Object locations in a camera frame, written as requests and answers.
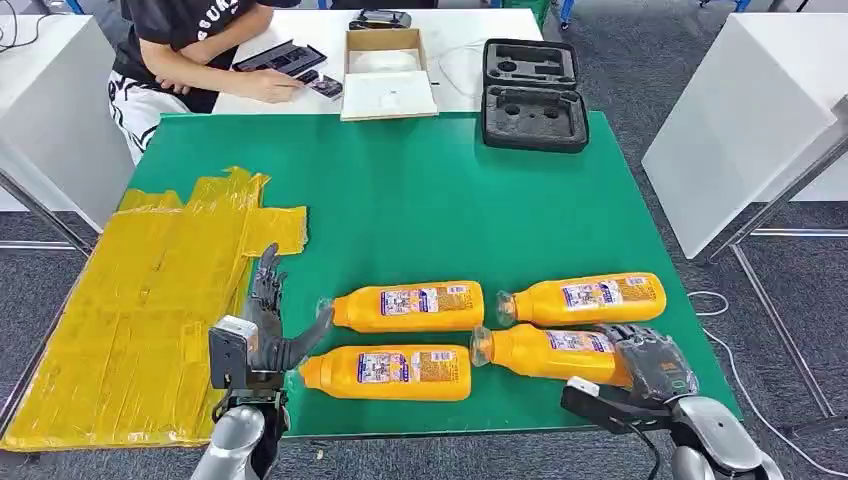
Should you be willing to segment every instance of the cable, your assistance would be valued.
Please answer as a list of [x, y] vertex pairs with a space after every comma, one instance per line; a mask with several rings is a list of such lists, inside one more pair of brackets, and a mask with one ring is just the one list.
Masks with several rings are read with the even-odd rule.
[[230, 395], [233, 393], [233, 384], [230, 382], [230, 374], [224, 376], [224, 382], [227, 384], [227, 393], [218, 400], [218, 403], [212, 408], [212, 422], [218, 423], [218, 420], [227, 413], [227, 403], [230, 401]]
[[[38, 20], [35, 21], [35, 36], [32, 38], [32, 40], [28, 40], [24, 43], [17, 43], [18, 42], [18, 13], [15, 11], [15, 7], [12, 6], [12, 2], [10, 0], [2, 0], [2, 1], [5, 2], [6, 5], [9, 6], [9, 10], [12, 11], [12, 22], [13, 22], [15, 30], [14, 30], [14, 33], [12, 34], [12, 42], [8, 45], [0, 45], [0, 48], [2, 49], [2, 50], [0, 50], [0, 53], [5, 52], [6, 50], [11, 50], [13, 48], [24, 47], [24, 46], [32, 45], [33, 43], [35, 43], [38, 40], [38, 35], [40, 33], [38, 27], [41, 25], [41, 21], [44, 20], [45, 18], [47, 18], [49, 15], [42, 15], [42, 16], [38, 17]], [[4, 32], [2, 29], [0, 29], [0, 40], [2, 40], [3, 37], [5, 37], [5, 33], [6, 32]]]
[[695, 295], [707, 295], [707, 296], [710, 296], [710, 297], [718, 297], [718, 298], [721, 299], [721, 301], [724, 302], [724, 307], [722, 307], [722, 308], [720, 308], [720, 309], [718, 309], [714, 312], [695, 312], [695, 315], [697, 315], [699, 317], [714, 317], [716, 315], [721, 315], [722, 313], [726, 312], [728, 308], [730, 308], [730, 302], [727, 301], [727, 297], [725, 297], [724, 295], [722, 295], [720, 293], [710, 292], [708, 290], [699, 290], [697, 292], [689, 292], [689, 293], [686, 294], [686, 296], [689, 297], [689, 298], [692, 298]]
[[[692, 296], [695, 296], [695, 295], [713, 295], [713, 296], [721, 298], [725, 302], [724, 308], [721, 309], [720, 311], [705, 312], [705, 313], [695, 312], [695, 315], [698, 315], [699, 317], [708, 317], [708, 316], [712, 316], [712, 315], [718, 315], [719, 313], [726, 312], [728, 307], [729, 307], [729, 302], [727, 301], [727, 298], [725, 298], [724, 295], [722, 295], [720, 293], [708, 292], [708, 291], [698, 291], [698, 292], [691, 292], [691, 293], [686, 294], [687, 297], [692, 297]], [[718, 338], [715, 335], [713, 335], [712, 333], [710, 333], [709, 330], [707, 330], [706, 328], [704, 328], [703, 330], [704, 330], [704, 333], [706, 333], [707, 336], [710, 337], [710, 339], [712, 339], [714, 342], [721, 345], [724, 348], [724, 350], [727, 352], [727, 357], [730, 360], [730, 370], [733, 372], [733, 378], [736, 379], [736, 384], [739, 385], [739, 390], [742, 392], [742, 395], [745, 397], [745, 400], [748, 402], [748, 405], [751, 407], [751, 410], [754, 412], [754, 415], [756, 415], [757, 418], [759, 418], [760, 421], [763, 422], [763, 425], [765, 425], [769, 430], [771, 430], [772, 433], [777, 435], [777, 438], [783, 440], [783, 443], [789, 445], [789, 447], [792, 448], [792, 450], [795, 450], [795, 452], [798, 455], [800, 455], [804, 460], [806, 460], [810, 465], [812, 465], [813, 467], [815, 467], [819, 471], [830, 474], [830, 475], [836, 475], [837, 477], [848, 478], [848, 473], [840, 472], [840, 471], [837, 471], [837, 470], [831, 470], [827, 467], [823, 467], [818, 462], [816, 462], [815, 460], [810, 458], [810, 456], [807, 455], [806, 452], [804, 452], [803, 450], [801, 450], [800, 447], [798, 447], [797, 445], [792, 443], [791, 440], [786, 438], [782, 433], [780, 433], [780, 431], [778, 429], [774, 428], [772, 426], [772, 424], [769, 423], [768, 420], [766, 420], [766, 418], [763, 416], [762, 413], [760, 413], [760, 410], [754, 404], [754, 400], [751, 399], [751, 395], [748, 393], [748, 389], [745, 388], [745, 384], [742, 383], [742, 378], [739, 376], [739, 370], [736, 368], [736, 359], [733, 357], [733, 351], [730, 350], [730, 347], [728, 347], [727, 344], [724, 343], [720, 338]]]
[[642, 430], [639, 430], [638, 428], [631, 425], [630, 423], [622, 422], [622, 421], [620, 421], [616, 418], [613, 418], [613, 417], [610, 417], [610, 420], [612, 420], [613, 422], [615, 422], [619, 425], [623, 425], [623, 426], [629, 428], [630, 430], [633, 430], [633, 432], [636, 435], [639, 435], [639, 438], [641, 438], [642, 441], [645, 442], [645, 445], [647, 445], [648, 448], [651, 449], [651, 452], [654, 454], [654, 468], [652, 468], [651, 473], [648, 474], [648, 480], [654, 480], [654, 478], [656, 478], [656, 476], [657, 476], [657, 472], [660, 471], [660, 463], [662, 462], [662, 456], [660, 455], [660, 451], [657, 450], [657, 446], [654, 445], [654, 442], [652, 442], [651, 439], [648, 438], [644, 434], [644, 432], [642, 432]]

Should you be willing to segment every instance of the barcode label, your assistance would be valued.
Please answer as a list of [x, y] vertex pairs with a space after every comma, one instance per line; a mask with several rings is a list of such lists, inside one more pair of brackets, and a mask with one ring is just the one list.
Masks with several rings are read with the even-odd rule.
[[447, 362], [453, 360], [453, 352], [430, 352], [430, 360], [434, 362]]

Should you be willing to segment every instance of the green table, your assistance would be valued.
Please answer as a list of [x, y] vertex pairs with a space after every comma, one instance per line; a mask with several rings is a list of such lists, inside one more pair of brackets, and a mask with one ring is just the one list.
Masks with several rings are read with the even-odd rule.
[[[341, 123], [334, 115], [165, 118], [130, 187], [175, 189], [238, 165], [271, 175], [264, 206], [309, 207], [309, 243], [284, 257], [286, 335], [312, 321], [320, 297], [366, 285], [468, 279], [483, 285], [486, 326], [495, 294], [535, 282], [648, 271], [668, 307], [652, 327], [672, 335], [702, 393], [739, 414], [651, 216], [602, 113], [589, 116], [579, 155], [483, 145], [477, 116]], [[333, 328], [316, 353], [340, 345], [451, 343], [468, 333], [372, 334]], [[397, 435], [585, 427], [559, 406], [562, 381], [499, 366], [473, 371], [462, 402], [339, 400], [289, 391], [289, 436]]]

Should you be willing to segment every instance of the human hand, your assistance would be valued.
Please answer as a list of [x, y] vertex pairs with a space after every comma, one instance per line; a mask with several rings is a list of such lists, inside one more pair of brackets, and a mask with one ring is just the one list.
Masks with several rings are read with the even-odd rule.
[[291, 100], [295, 90], [303, 83], [276, 70], [255, 70], [241, 73], [236, 95], [253, 98], [266, 103]]
[[172, 82], [170, 80], [164, 79], [162, 77], [156, 77], [156, 83], [158, 83], [165, 90], [174, 90], [174, 93], [177, 95], [185, 95], [191, 91], [191, 87], [187, 85], [182, 85], [180, 83]]

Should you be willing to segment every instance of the white cable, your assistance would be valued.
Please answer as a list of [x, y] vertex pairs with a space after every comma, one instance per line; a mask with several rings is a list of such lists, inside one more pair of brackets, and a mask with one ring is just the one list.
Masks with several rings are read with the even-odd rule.
[[[708, 292], [708, 291], [698, 291], [698, 292], [691, 292], [691, 293], [686, 294], [686, 296], [688, 296], [688, 297], [692, 297], [692, 296], [695, 296], [695, 295], [712, 295], [712, 296], [716, 296], [716, 297], [719, 297], [722, 300], [724, 300], [724, 308], [722, 308], [721, 310], [715, 311], [715, 312], [705, 312], [705, 313], [695, 312], [695, 315], [698, 315], [699, 317], [709, 317], [709, 316], [713, 316], [713, 315], [718, 315], [720, 313], [724, 313], [724, 312], [727, 311], [727, 309], [730, 305], [730, 303], [727, 301], [727, 298], [720, 293]], [[748, 405], [751, 407], [751, 410], [754, 412], [754, 415], [756, 415], [757, 418], [759, 418], [760, 421], [763, 422], [763, 425], [765, 425], [769, 430], [771, 430], [772, 433], [777, 435], [777, 438], [783, 440], [783, 443], [789, 445], [789, 447], [792, 448], [792, 450], [795, 450], [795, 452], [798, 455], [800, 455], [804, 460], [809, 462], [810, 465], [812, 465], [813, 467], [815, 467], [819, 471], [830, 474], [830, 475], [836, 475], [837, 477], [848, 478], [848, 473], [840, 472], [840, 471], [837, 471], [837, 470], [831, 470], [827, 467], [821, 466], [818, 462], [816, 462], [815, 460], [810, 458], [810, 456], [807, 455], [806, 452], [801, 450], [800, 447], [798, 447], [797, 445], [792, 443], [791, 440], [786, 438], [782, 433], [780, 433], [780, 431], [778, 431], [776, 428], [774, 428], [771, 425], [771, 423], [769, 423], [768, 420], [766, 420], [766, 418], [763, 416], [763, 414], [760, 413], [760, 410], [757, 408], [757, 406], [754, 405], [754, 400], [751, 399], [751, 395], [748, 393], [748, 389], [745, 388], [745, 385], [742, 383], [742, 378], [739, 376], [739, 371], [736, 369], [736, 359], [733, 357], [733, 351], [730, 350], [730, 347], [728, 347], [727, 344], [724, 343], [720, 338], [718, 338], [715, 335], [713, 335], [712, 333], [710, 333], [709, 330], [707, 330], [706, 328], [704, 328], [703, 330], [704, 330], [704, 333], [706, 333], [708, 337], [710, 337], [713, 341], [715, 341], [716, 343], [721, 345], [724, 348], [724, 350], [727, 351], [727, 356], [730, 359], [730, 370], [733, 372], [733, 378], [736, 379], [736, 384], [739, 385], [739, 390], [742, 391], [742, 395], [745, 396], [745, 400], [748, 402]]]
[[689, 293], [686, 294], [686, 296], [689, 297], [689, 298], [692, 298], [695, 295], [707, 295], [707, 296], [711, 296], [711, 297], [718, 297], [718, 298], [721, 299], [722, 302], [724, 302], [724, 307], [722, 307], [722, 308], [720, 308], [720, 309], [718, 309], [714, 312], [701, 312], [701, 313], [695, 312], [695, 315], [697, 315], [699, 317], [713, 317], [713, 316], [716, 316], [716, 315], [721, 315], [722, 313], [726, 312], [728, 308], [730, 308], [730, 302], [727, 301], [727, 297], [725, 297], [724, 295], [722, 295], [720, 293], [710, 292], [708, 290], [699, 290], [697, 292], [689, 292]]

